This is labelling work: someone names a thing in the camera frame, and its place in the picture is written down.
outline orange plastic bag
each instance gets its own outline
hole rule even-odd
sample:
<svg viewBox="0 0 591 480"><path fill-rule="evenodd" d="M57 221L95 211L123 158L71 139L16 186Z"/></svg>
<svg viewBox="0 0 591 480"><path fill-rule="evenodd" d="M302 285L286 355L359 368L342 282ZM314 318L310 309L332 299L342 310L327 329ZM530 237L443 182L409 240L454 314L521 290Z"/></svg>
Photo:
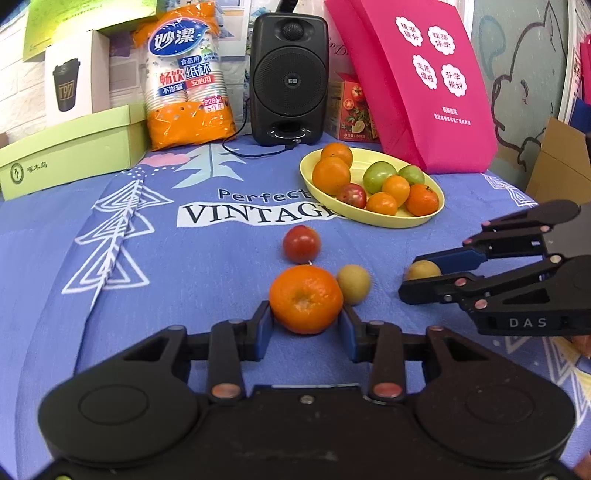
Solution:
<svg viewBox="0 0 591 480"><path fill-rule="evenodd" d="M177 8L134 34L147 44L144 98L154 150L236 133L215 38L215 5Z"/></svg>

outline black speaker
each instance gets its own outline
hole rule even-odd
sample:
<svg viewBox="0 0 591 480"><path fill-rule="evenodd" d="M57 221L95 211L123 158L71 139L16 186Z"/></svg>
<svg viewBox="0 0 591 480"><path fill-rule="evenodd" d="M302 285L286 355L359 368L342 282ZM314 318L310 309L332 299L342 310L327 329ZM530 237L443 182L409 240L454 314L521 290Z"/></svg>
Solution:
<svg viewBox="0 0 591 480"><path fill-rule="evenodd" d="M251 47L252 136L263 146L322 136L328 84L328 27L313 15L268 13Z"/></svg>

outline white brick wall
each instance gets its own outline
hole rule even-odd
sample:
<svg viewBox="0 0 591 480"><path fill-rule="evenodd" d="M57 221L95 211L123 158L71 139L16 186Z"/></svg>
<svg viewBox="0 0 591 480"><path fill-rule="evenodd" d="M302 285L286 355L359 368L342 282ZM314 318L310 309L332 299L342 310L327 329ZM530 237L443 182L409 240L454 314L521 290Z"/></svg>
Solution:
<svg viewBox="0 0 591 480"><path fill-rule="evenodd" d="M0 32L0 132L10 143L45 128L43 60L22 61L27 13Z"/></svg>

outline orange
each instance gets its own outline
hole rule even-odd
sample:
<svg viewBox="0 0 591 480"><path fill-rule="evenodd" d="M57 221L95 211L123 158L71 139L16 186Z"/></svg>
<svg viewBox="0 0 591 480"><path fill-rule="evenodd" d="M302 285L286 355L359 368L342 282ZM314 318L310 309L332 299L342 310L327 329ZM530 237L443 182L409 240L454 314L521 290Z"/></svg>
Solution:
<svg viewBox="0 0 591 480"><path fill-rule="evenodd" d="M439 210L439 197L426 185L416 183L410 187L407 210L418 217L431 215Z"/></svg>
<svg viewBox="0 0 591 480"><path fill-rule="evenodd" d="M314 167L312 183L321 192L336 195L342 187L351 183L351 172L340 157L326 157Z"/></svg>
<svg viewBox="0 0 591 480"><path fill-rule="evenodd" d="M353 165L353 152L344 143L332 142L326 145L320 153L320 158L340 157L349 168Z"/></svg>
<svg viewBox="0 0 591 480"><path fill-rule="evenodd" d="M319 267L298 265L271 284L269 303L275 320L295 333L320 333L343 307L336 279Z"/></svg>

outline cardboard box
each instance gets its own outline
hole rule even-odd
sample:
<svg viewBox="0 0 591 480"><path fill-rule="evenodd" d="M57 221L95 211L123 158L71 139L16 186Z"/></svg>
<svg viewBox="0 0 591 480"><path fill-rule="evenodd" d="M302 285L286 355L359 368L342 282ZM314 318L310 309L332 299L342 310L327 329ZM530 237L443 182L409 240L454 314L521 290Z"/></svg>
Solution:
<svg viewBox="0 0 591 480"><path fill-rule="evenodd" d="M363 89L357 78L339 73L340 80L329 83L324 131L347 142L377 142Z"/></svg>
<svg viewBox="0 0 591 480"><path fill-rule="evenodd" d="M46 128L0 149L0 186L4 199L13 199L131 168L149 148L144 105L124 105Z"/></svg>
<svg viewBox="0 0 591 480"><path fill-rule="evenodd" d="M550 118L526 194L536 202L566 199L591 202L591 163L586 137Z"/></svg>
<svg viewBox="0 0 591 480"><path fill-rule="evenodd" d="M45 106L48 127L111 107L107 37L89 30L47 48Z"/></svg>
<svg viewBox="0 0 591 480"><path fill-rule="evenodd" d="M165 0L31 0L22 49L29 60L57 40L81 31L131 31L165 11Z"/></svg>

